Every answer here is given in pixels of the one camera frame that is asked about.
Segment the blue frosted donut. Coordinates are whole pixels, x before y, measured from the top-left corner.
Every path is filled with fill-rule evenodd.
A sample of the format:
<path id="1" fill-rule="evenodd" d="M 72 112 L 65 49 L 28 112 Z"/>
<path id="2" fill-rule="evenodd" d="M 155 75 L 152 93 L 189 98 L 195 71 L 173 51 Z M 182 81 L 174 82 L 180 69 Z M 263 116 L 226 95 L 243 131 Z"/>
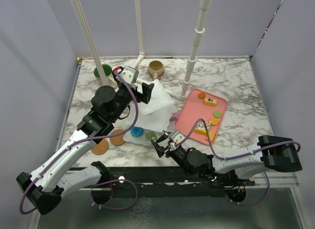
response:
<path id="1" fill-rule="evenodd" d="M 141 127 L 133 127 L 131 130 L 130 130 L 130 134 L 132 137 L 135 137 L 135 138 L 139 138 L 143 135 L 144 133 L 144 129 L 141 128 Z"/>

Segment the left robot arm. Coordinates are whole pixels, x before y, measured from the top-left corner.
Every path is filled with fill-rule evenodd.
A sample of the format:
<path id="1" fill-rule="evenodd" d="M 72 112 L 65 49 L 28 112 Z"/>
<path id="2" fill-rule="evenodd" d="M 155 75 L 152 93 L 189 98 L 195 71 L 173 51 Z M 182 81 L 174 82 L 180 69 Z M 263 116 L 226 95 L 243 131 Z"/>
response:
<path id="1" fill-rule="evenodd" d="M 84 116 L 69 140 L 45 163 L 31 173 L 20 173 L 16 181 L 23 191 L 22 199 L 28 199 L 41 215 L 54 210 L 68 193 L 87 186 L 111 185 L 110 170 L 101 162 L 93 162 L 87 168 L 66 176 L 67 171 L 86 152 L 112 134 L 115 123 L 130 102 L 148 104 L 153 84 L 142 83 L 142 92 L 125 81 L 118 90 L 101 86 L 92 98 L 92 109 Z"/>

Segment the pink cake slice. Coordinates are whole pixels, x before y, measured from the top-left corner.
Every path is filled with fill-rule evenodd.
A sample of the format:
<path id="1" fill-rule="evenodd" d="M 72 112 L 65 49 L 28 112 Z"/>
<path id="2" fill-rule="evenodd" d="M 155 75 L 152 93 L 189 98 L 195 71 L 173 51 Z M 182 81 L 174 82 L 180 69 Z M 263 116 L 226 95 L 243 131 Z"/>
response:
<path id="1" fill-rule="evenodd" d="M 172 115 L 171 115 L 169 121 L 170 121 L 170 122 L 173 122 L 173 121 L 175 122 L 175 121 L 177 121 L 178 119 L 179 119 L 179 114 L 176 113 L 176 112 L 174 112 L 174 113 L 172 113 Z"/>

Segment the white tiered serving stand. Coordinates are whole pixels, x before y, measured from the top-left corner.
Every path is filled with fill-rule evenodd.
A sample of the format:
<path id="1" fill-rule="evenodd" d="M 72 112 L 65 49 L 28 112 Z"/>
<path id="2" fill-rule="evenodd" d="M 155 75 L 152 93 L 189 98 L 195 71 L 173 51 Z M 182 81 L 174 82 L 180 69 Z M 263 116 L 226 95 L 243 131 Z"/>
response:
<path id="1" fill-rule="evenodd" d="M 163 131 L 168 130 L 172 113 L 177 112 L 175 101 L 167 93 L 166 89 L 159 80 L 152 82 L 154 88 L 148 104 L 138 103 L 138 118 L 134 127 L 141 127 L 144 133 L 141 137 L 132 137 L 130 131 L 124 135 L 124 141 L 144 146 L 150 146 L 151 142 L 146 139 L 146 133 L 154 131 L 157 137 Z"/>

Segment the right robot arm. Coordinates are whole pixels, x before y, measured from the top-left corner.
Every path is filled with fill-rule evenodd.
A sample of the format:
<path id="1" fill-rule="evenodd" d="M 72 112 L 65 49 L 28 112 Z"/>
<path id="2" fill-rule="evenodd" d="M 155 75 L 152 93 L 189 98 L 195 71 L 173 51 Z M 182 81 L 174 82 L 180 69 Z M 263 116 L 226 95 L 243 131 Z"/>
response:
<path id="1" fill-rule="evenodd" d="M 301 146 L 290 138 L 262 135 L 258 143 L 236 156 L 212 153 L 207 155 L 195 148 L 184 149 L 179 142 L 184 135 L 179 131 L 165 132 L 151 140 L 159 157 L 172 158 L 187 175 L 224 175 L 231 185 L 238 185 L 254 175 L 274 170 L 298 172 L 302 165 L 298 156 Z"/>

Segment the pink serving tray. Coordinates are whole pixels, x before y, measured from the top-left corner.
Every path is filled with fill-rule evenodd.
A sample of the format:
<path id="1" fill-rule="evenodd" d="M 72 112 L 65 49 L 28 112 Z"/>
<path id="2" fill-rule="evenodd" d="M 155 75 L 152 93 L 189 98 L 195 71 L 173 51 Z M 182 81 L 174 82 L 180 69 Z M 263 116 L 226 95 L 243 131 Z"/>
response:
<path id="1" fill-rule="evenodd" d="M 204 105 L 203 103 L 205 98 L 199 99 L 199 93 L 204 93 L 205 98 L 216 99 L 217 106 L 212 107 Z M 181 110 L 181 113 L 179 114 L 179 119 L 175 123 L 175 130 L 180 131 L 183 135 L 188 135 L 191 129 L 194 129 L 199 121 L 202 121 L 203 123 L 209 121 L 211 122 L 211 127 L 207 131 L 206 135 L 198 134 L 194 131 L 190 135 L 191 139 L 207 145 L 208 141 L 210 141 L 208 132 L 213 131 L 216 132 L 216 135 L 218 134 L 226 108 L 227 101 L 225 99 L 202 91 L 200 89 L 193 89 L 188 95 L 188 98 Z M 216 110 L 219 110 L 222 113 L 222 116 L 220 118 L 215 118 L 213 116 L 213 112 Z"/>

